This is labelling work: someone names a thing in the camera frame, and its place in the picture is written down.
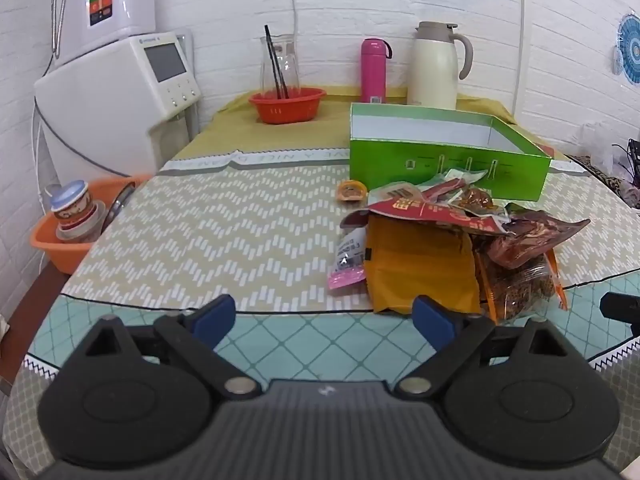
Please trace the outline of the orange clear nut bag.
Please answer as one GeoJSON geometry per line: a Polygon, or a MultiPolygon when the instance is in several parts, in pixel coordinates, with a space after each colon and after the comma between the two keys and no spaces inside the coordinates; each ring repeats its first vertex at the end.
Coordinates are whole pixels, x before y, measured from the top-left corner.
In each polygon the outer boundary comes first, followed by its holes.
{"type": "Polygon", "coordinates": [[[479,252],[474,258],[480,307],[495,323],[520,318],[533,310],[537,301],[552,298],[558,300],[560,309],[568,309],[552,249],[513,270],[498,266],[479,252]]]}

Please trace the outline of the orange snack pouch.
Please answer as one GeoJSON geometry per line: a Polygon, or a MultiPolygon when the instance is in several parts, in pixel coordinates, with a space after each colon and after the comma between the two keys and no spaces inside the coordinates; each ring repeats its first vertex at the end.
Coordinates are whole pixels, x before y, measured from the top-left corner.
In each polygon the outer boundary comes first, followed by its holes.
{"type": "Polygon", "coordinates": [[[480,286],[468,234],[426,223],[371,216],[363,263],[375,312],[412,311],[425,295],[450,311],[480,313],[480,286]]]}

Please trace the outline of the dark brown snack bag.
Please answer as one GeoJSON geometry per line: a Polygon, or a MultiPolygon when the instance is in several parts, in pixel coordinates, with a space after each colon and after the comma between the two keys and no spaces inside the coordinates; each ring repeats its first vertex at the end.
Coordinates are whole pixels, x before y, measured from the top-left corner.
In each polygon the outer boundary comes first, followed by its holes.
{"type": "Polygon", "coordinates": [[[542,210],[514,210],[504,226],[508,232],[488,246],[486,255],[498,266],[516,269],[562,244],[589,223],[589,219],[566,222],[542,210]]]}

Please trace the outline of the pink edged cookie bag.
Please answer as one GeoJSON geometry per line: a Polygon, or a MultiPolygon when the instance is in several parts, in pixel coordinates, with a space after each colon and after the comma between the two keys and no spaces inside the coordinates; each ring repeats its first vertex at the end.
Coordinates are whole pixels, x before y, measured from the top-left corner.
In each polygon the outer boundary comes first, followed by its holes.
{"type": "Polygon", "coordinates": [[[354,286],[366,279],[363,267],[366,241],[365,226],[350,230],[341,238],[328,275],[329,290],[354,286]]]}

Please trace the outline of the red printed snack packet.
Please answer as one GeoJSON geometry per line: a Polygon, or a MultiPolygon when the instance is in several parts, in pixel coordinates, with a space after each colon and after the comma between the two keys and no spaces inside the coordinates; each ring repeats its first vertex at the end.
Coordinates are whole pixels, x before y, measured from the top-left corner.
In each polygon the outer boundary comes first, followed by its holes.
{"type": "Polygon", "coordinates": [[[462,229],[475,234],[506,234],[504,226],[509,218],[495,214],[476,214],[444,200],[445,195],[457,194],[467,187],[463,179],[445,181],[423,191],[408,182],[389,184],[373,190],[369,194],[367,205],[344,217],[341,228],[361,228],[377,216],[462,229]]]}

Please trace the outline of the stacked instant noodle cups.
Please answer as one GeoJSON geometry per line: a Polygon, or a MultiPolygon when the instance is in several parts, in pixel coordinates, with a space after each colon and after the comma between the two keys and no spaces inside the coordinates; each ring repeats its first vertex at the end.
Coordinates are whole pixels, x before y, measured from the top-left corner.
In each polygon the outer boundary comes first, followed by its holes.
{"type": "Polygon", "coordinates": [[[58,222],[55,235],[61,242],[92,243],[101,235],[106,206],[93,197],[85,180],[59,188],[52,194],[50,204],[58,222]]]}

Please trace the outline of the small orange jelly cup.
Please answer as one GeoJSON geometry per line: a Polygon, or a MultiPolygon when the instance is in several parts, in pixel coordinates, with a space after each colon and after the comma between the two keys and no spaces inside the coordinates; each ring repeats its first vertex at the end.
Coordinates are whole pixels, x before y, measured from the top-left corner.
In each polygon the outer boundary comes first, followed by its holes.
{"type": "Polygon", "coordinates": [[[335,196],[342,203],[362,202],[368,196],[368,189],[360,181],[345,180],[337,185],[335,196]]]}

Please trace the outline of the green cardboard box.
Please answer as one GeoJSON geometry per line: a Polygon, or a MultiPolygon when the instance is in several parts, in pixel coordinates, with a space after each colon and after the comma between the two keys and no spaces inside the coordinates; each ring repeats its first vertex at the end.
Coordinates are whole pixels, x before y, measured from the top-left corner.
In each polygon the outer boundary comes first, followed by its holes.
{"type": "Polygon", "coordinates": [[[503,120],[410,105],[354,103],[349,177],[367,188],[420,184],[449,169],[483,171],[495,198],[538,200],[551,157],[503,120]]]}

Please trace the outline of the white water dispenser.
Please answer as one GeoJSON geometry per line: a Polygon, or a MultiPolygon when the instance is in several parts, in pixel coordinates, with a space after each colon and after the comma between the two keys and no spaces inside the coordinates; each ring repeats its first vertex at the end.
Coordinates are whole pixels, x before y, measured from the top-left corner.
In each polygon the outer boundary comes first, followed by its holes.
{"type": "Polygon", "coordinates": [[[174,32],[108,44],[35,83],[58,180],[156,174],[191,141],[202,97],[174,32]]]}

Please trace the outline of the red plastic basket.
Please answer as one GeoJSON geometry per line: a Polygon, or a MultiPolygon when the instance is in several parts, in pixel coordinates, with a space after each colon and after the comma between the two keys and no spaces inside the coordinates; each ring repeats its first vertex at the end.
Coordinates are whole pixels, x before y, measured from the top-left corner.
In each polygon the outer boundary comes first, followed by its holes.
{"type": "Polygon", "coordinates": [[[289,98],[278,99],[269,91],[266,94],[254,93],[248,100],[264,124],[287,125],[313,120],[325,96],[326,92],[320,88],[304,87],[291,92],[289,98]]]}

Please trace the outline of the cream thermos jug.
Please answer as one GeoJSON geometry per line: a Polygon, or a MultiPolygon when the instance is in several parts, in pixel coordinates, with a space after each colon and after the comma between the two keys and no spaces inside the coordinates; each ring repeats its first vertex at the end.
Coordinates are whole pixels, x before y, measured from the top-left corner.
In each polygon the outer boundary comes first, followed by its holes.
{"type": "Polygon", "coordinates": [[[457,24],[421,22],[416,28],[408,75],[409,105],[454,110],[458,82],[469,76],[474,60],[471,41],[457,24]]]}

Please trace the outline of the pink thermos bottle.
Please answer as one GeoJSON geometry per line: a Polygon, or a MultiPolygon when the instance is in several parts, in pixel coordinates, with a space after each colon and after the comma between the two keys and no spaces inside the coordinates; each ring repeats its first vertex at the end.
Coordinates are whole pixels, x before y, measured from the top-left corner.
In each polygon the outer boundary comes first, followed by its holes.
{"type": "Polygon", "coordinates": [[[360,49],[360,101],[384,103],[386,64],[393,57],[390,44],[381,38],[366,38],[360,49]]]}

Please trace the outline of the clear glass carafe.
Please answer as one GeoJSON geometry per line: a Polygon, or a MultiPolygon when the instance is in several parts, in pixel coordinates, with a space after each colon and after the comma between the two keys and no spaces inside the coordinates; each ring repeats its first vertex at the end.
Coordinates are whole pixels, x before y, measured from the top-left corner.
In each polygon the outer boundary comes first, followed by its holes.
{"type": "Polygon", "coordinates": [[[300,83],[294,36],[262,36],[260,43],[262,94],[267,99],[292,99],[298,96],[300,83]]]}

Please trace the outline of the white water purifier unit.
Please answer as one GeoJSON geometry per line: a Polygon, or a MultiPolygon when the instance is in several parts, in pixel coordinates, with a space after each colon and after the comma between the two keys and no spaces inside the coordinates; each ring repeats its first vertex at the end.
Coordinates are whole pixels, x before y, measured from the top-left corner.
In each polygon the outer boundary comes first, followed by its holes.
{"type": "Polygon", "coordinates": [[[156,29],[155,0],[51,0],[55,66],[156,29]]]}

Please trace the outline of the blue wall fan decoration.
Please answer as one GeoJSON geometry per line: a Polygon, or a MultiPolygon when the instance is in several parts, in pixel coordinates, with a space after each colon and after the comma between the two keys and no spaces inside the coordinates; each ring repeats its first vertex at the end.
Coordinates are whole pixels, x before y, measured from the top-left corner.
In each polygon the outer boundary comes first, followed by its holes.
{"type": "Polygon", "coordinates": [[[640,20],[636,14],[626,14],[618,25],[612,72],[624,74],[631,84],[640,82],[640,20]]]}

